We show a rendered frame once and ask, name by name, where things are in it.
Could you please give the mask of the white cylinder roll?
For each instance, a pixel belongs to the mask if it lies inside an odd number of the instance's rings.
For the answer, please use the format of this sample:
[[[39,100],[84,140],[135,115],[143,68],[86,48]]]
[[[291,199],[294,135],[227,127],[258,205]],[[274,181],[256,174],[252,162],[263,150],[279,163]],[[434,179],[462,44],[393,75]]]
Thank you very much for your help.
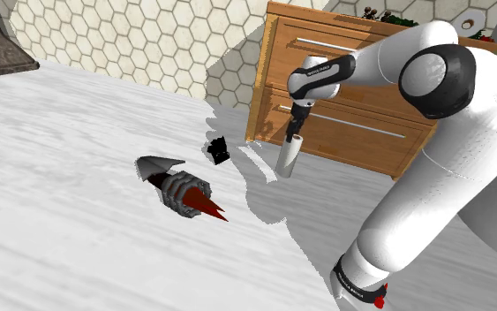
[[[291,140],[284,139],[275,166],[275,172],[278,176],[282,178],[291,176],[302,143],[303,138],[298,134],[293,134]]]

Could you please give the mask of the wooden chest of drawers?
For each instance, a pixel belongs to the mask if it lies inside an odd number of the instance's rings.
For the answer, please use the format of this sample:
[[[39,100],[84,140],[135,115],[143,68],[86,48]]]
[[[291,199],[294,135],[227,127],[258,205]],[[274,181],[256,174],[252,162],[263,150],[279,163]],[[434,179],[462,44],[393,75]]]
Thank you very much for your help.
[[[269,2],[245,137],[282,144],[292,101],[289,74],[308,56],[332,59],[402,31],[398,25]],[[302,151],[399,178],[433,136],[394,84],[341,86],[318,100],[300,134]]]

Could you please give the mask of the small black object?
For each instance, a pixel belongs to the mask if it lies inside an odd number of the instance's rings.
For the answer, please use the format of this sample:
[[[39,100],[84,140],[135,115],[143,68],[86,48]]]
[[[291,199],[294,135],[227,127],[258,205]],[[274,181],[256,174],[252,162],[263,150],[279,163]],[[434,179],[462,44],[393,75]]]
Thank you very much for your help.
[[[227,143],[223,136],[213,139],[207,146],[207,152],[212,156],[215,165],[230,159]]]

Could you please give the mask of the grey and red rocket toy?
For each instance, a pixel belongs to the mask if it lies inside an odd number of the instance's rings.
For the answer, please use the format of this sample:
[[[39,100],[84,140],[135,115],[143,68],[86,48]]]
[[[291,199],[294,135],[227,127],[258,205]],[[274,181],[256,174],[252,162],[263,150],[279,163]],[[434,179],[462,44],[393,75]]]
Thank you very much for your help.
[[[223,209],[211,200],[210,184],[186,171],[169,173],[169,170],[184,160],[144,155],[135,161],[142,181],[147,181],[162,193],[162,203],[180,216],[193,218],[201,213],[227,219]]]

